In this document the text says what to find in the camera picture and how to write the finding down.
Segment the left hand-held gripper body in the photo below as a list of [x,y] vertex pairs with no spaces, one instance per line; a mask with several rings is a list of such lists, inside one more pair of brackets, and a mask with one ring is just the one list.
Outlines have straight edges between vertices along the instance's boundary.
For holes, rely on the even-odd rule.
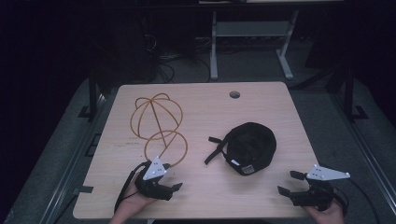
[[134,184],[145,197],[169,201],[173,196],[173,189],[159,183],[166,173],[167,168],[160,158],[156,157],[145,164],[145,168],[139,173]]

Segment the metal rail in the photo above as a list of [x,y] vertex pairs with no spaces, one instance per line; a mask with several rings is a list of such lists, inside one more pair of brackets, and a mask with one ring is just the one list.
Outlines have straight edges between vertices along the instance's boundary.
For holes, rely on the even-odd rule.
[[102,114],[106,113],[106,97],[100,93],[95,101],[96,114],[91,118],[87,103],[78,105],[77,110],[67,110],[60,126],[55,131],[51,154],[46,160],[46,169],[57,168],[56,182],[39,224],[55,224],[77,198],[104,128]]
[[387,201],[393,214],[396,216],[396,188],[394,188],[391,185],[388,177],[386,176],[378,160],[373,154],[369,144],[363,138],[362,132],[358,128],[356,121],[353,119],[349,119],[347,117],[346,113],[344,112],[343,104],[339,99],[339,97],[334,94],[331,94],[330,98],[336,110],[338,111],[339,115],[341,116],[342,120],[344,121],[350,133],[352,134],[353,139],[357,143],[360,152],[363,156],[363,159],[365,160],[368,169],[372,173],[372,176],[374,177],[376,184],[378,185],[382,194],[384,195],[384,198]]

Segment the grey tape strip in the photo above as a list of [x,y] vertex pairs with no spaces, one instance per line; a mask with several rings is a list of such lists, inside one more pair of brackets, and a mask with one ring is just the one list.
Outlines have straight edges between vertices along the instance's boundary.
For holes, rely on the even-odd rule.
[[79,188],[74,188],[72,193],[74,195],[79,195],[81,192],[82,193],[92,193],[93,187],[88,187],[88,186],[81,186]]

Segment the person's right hand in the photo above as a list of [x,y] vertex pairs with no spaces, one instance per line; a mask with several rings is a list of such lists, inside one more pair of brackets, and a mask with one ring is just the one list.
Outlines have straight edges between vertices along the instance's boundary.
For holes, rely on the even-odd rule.
[[303,206],[305,212],[311,216],[317,224],[345,224],[341,204],[333,199],[327,210],[319,211],[314,206]]

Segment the black metal post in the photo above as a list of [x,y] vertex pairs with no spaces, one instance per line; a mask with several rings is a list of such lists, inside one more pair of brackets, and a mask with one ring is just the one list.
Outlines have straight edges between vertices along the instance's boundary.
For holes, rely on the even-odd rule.
[[89,104],[84,105],[80,109],[78,113],[78,117],[87,119],[88,122],[91,122],[93,121],[97,113],[97,100],[98,100],[94,72],[89,73],[88,84],[89,84]]
[[347,69],[344,93],[344,112],[350,122],[356,119],[368,119],[364,109],[359,105],[353,105],[354,76],[351,68]]

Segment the black cap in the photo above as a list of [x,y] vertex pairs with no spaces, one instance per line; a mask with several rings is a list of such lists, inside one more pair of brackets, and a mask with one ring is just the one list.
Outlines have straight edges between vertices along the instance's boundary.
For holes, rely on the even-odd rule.
[[223,139],[208,137],[208,141],[218,145],[205,159],[205,164],[221,154],[243,176],[253,175],[268,167],[276,152],[273,131],[256,122],[247,122],[231,129]]

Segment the white metal stand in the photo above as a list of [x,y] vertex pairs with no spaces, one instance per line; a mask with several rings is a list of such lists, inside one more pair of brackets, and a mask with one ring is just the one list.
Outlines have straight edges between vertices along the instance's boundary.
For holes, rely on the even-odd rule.
[[293,79],[286,53],[294,31],[299,10],[291,13],[288,21],[219,21],[217,12],[212,13],[211,22],[211,49],[209,54],[210,78],[219,78],[217,60],[218,37],[283,37],[284,43],[276,50],[276,57],[280,63],[286,79]]

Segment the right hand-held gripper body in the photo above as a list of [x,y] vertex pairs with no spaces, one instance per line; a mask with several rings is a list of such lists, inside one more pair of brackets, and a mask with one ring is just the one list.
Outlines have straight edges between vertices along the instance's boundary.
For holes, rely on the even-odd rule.
[[319,211],[324,211],[330,207],[332,200],[335,199],[341,204],[343,211],[347,211],[348,199],[343,200],[338,196],[330,181],[348,179],[350,178],[350,173],[336,171],[315,164],[305,174],[305,181],[308,183],[309,189],[292,193],[291,202],[294,206],[314,206]]

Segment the person's left hand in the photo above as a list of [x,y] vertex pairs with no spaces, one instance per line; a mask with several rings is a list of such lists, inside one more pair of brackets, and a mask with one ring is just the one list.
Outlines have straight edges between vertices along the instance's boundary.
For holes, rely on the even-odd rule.
[[151,203],[156,202],[156,199],[145,197],[137,191],[134,184],[135,178],[129,184],[120,205],[109,224],[126,224],[126,222],[133,216],[140,213],[145,207]]

